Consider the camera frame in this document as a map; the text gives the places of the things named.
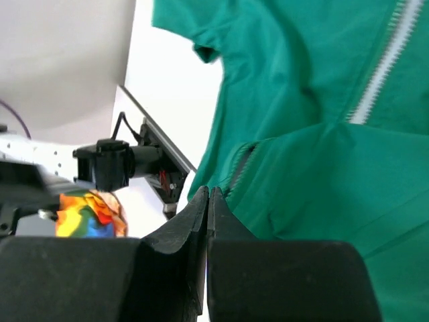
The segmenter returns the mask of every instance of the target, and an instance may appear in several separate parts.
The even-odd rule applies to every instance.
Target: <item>green fabric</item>
[[[264,239],[339,239],[362,254],[386,321],[429,321],[429,5],[367,125],[350,125],[387,46],[391,0],[155,0],[154,26],[225,76],[201,185]]]

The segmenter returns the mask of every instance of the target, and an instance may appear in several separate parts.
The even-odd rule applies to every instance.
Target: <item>zipper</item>
[[[231,181],[224,192],[225,198],[231,197],[231,193],[234,191],[234,188],[237,186],[237,183],[240,181],[241,175],[246,169],[246,165],[249,162],[251,155],[254,153],[256,145],[249,146],[243,153],[238,162],[238,165],[231,176]]]
[[[393,29],[391,38],[361,100],[349,116],[349,123],[364,125],[367,122],[387,77],[411,38],[424,2],[425,0],[400,0],[396,6],[389,23],[389,28]]]

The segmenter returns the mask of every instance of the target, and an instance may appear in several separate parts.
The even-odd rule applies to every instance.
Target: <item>shirt sleeve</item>
[[[211,62],[237,16],[238,0],[154,0],[152,25],[192,40],[195,52]]]

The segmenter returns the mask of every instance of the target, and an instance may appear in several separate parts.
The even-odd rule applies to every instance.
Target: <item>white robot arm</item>
[[[0,156],[18,162],[37,164],[49,177],[58,177],[70,182],[77,176],[77,160],[73,151],[79,146],[29,140],[23,136],[0,133]]]

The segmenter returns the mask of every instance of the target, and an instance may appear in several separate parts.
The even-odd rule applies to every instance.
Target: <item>colorful cloth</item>
[[[73,191],[60,195],[57,237],[123,237],[127,225],[111,193]]]

